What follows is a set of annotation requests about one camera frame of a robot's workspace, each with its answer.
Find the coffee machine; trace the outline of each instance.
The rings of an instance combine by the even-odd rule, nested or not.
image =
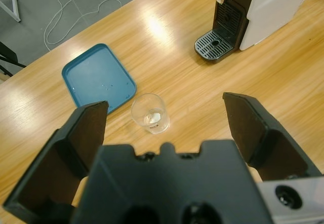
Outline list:
[[[303,1],[216,0],[213,29],[195,42],[195,50],[203,59],[217,63],[287,24]]]

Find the wooden table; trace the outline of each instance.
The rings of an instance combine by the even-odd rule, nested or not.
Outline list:
[[[120,59],[137,95],[164,99],[171,118],[168,131],[149,134],[132,121],[131,100],[108,116],[104,144],[131,143],[140,154],[169,141],[195,152],[204,139],[231,138],[228,91],[258,98],[324,172],[323,3],[305,0],[285,27],[218,64],[193,48],[212,28],[215,0],[134,0],[79,33],[0,85],[0,202],[75,109],[63,66],[97,43]],[[3,210],[0,218],[20,223]]]

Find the plastic tray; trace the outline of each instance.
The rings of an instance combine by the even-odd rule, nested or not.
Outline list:
[[[64,66],[62,76],[77,107],[106,100],[107,113],[111,113],[136,93],[134,80],[105,44],[73,59]]]

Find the gray floor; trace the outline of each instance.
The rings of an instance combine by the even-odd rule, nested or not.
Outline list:
[[[1,1],[11,7],[11,0]],[[82,14],[96,10],[102,1],[104,0],[74,0],[69,3],[64,9],[61,21],[51,33],[49,41],[56,42],[63,37]],[[120,1],[122,5],[125,5],[131,0]],[[18,0],[18,7],[21,18],[19,23],[0,8],[0,41],[17,54],[20,63],[29,65],[48,52],[43,42],[44,30],[55,13],[60,9],[60,5],[57,0]],[[116,1],[104,3],[100,7],[99,14],[83,17],[64,41],[119,7],[120,4]],[[53,49],[61,43],[49,45],[49,47]],[[0,64],[13,74],[21,69],[2,61],[0,61]]]

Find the drip tray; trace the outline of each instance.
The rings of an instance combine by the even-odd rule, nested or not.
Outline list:
[[[233,46],[220,37],[214,30],[211,30],[195,42],[194,48],[204,59],[218,60],[232,50]]]

